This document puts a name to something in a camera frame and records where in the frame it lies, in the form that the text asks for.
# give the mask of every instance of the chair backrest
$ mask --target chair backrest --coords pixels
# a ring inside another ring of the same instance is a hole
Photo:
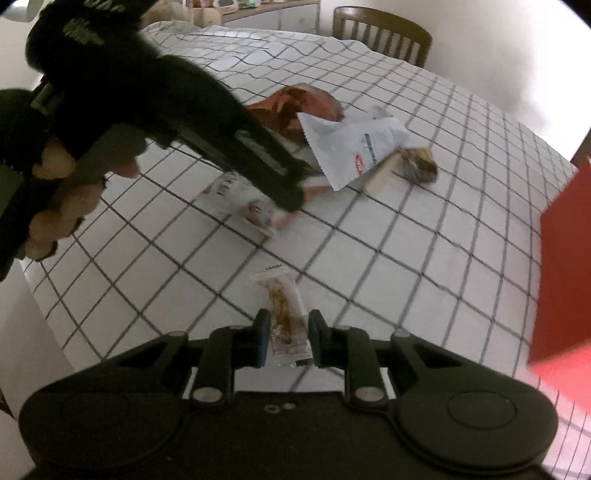
[[[432,36],[427,30],[406,18],[399,17],[388,12],[382,12],[374,8],[367,7],[338,7],[335,8],[335,17],[333,24],[333,36],[340,40],[349,40],[345,38],[346,21],[353,21],[353,30],[351,36],[353,40],[358,40],[359,24],[365,24],[365,30],[361,41],[371,50],[383,53],[384,55],[403,59],[410,62],[415,50],[415,44],[418,44],[418,51],[414,64],[417,67],[424,67],[425,61],[431,44]],[[372,27],[377,27],[377,32],[370,45],[372,38]],[[398,41],[392,53],[392,41],[398,36]]]

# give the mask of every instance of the brown food package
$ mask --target brown food package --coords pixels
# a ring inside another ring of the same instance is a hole
[[[343,119],[343,108],[331,94],[312,85],[299,83],[275,92],[269,98],[246,107],[265,127],[294,141],[305,141],[297,118],[308,113],[332,122]]]

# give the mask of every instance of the white packet with green stripe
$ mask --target white packet with green stripe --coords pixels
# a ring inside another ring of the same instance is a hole
[[[394,117],[357,124],[298,113],[306,140],[334,190],[340,190],[403,147],[408,130]]]

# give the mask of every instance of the wooden countertop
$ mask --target wooden countertop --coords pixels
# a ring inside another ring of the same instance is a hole
[[[275,10],[282,10],[284,8],[299,7],[301,5],[317,5],[320,0],[286,0],[285,2],[274,2],[271,4],[262,4],[257,8],[245,8],[233,14],[224,15],[222,17],[224,23],[238,20],[239,18],[250,17],[252,15],[262,14],[264,12],[272,12]]]

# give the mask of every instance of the table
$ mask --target table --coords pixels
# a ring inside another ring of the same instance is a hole
[[[252,275],[283,263],[305,303],[329,323],[387,339],[396,326],[529,382],[561,417],[545,464],[560,478],[591,472],[591,426],[572,402],[525,369],[540,279],[540,213],[574,167],[527,127],[460,86],[359,42],[316,35],[167,22],[148,38],[202,65],[243,102],[311,83],[349,121],[385,108],[429,146],[431,186],[392,175],[375,197],[353,183],[307,204],[275,238],[196,198],[219,172],[175,145],[150,145],[142,175],[113,177],[100,208],[55,257],[25,275],[75,368],[163,332],[191,338],[244,324],[268,305]],[[306,158],[309,148],[287,142]],[[241,389],[342,388],[337,371],[241,371]]]

